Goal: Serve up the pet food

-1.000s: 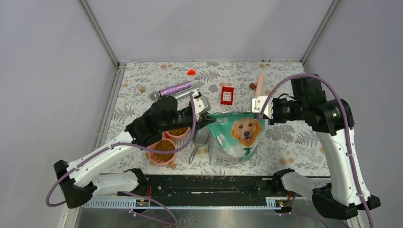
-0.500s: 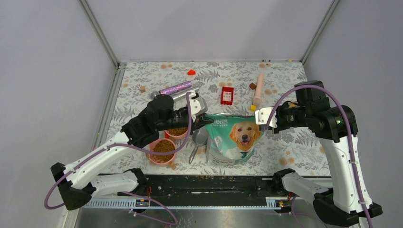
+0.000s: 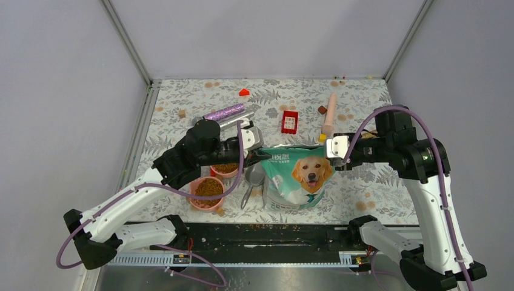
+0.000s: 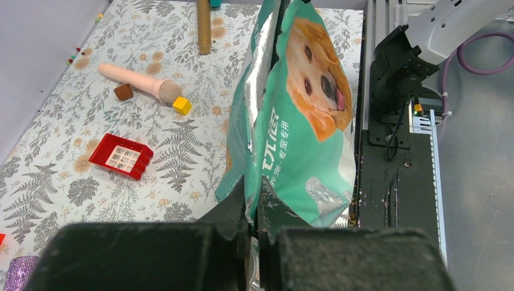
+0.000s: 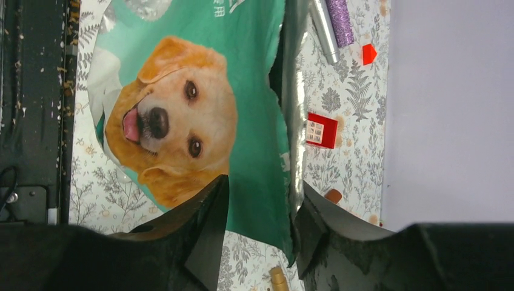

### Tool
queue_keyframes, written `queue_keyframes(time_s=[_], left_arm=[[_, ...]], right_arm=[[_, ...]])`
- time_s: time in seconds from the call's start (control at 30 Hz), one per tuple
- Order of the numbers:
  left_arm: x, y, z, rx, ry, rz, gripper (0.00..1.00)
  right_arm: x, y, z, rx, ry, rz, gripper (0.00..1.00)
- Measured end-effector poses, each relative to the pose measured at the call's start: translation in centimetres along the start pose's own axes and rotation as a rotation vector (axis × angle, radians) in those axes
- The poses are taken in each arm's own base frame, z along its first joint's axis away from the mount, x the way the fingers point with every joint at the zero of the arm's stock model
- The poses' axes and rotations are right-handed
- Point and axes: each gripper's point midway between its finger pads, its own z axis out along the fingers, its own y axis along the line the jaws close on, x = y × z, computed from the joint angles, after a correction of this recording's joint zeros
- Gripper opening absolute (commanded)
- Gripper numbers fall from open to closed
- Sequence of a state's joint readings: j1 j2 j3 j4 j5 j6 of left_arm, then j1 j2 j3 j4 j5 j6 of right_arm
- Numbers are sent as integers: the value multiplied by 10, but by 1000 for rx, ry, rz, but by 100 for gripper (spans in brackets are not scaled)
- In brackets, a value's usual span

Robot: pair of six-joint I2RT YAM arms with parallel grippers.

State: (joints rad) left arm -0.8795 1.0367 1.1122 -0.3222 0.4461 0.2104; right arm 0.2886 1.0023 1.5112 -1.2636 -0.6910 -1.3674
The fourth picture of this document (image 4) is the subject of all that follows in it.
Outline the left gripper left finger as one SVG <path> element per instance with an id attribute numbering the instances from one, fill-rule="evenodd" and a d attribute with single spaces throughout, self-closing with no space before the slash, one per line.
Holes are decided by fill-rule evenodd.
<path id="1" fill-rule="evenodd" d="M 244 180 L 195 222 L 80 223 L 62 228 L 27 290 L 245 290 Z"/>

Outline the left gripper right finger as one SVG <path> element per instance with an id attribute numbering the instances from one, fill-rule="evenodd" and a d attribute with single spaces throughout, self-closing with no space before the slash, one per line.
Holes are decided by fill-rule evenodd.
<path id="1" fill-rule="evenodd" d="M 441 255 L 415 229 L 315 228 L 262 179 L 256 210 L 264 290 L 453 290 Z"/>

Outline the green pet food bag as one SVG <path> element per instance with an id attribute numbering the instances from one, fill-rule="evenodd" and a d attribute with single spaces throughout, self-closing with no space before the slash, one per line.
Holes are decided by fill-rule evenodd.
<path id="1" fill-rule="evenodd" d="M 324 22 L 311 3 L 265 1 L 235 93 L 227 166 L 215 190 L 228 197 L 244 180 L 254 222 L 261 180 L 315 227 L 342 222 L 356 176 L 354 103 Z"/>

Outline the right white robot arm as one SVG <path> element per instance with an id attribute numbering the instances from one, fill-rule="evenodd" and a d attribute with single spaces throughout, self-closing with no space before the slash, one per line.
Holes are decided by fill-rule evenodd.
<path id="1" fill-rule="evenodd" d="M 439 70 L 464 41 L 513 7 L 513 1 L 438 1 L 397 26 L 375 48 L 370 102 L 383 114 L 401 111 L 422 93 L 422 81 Z"/>

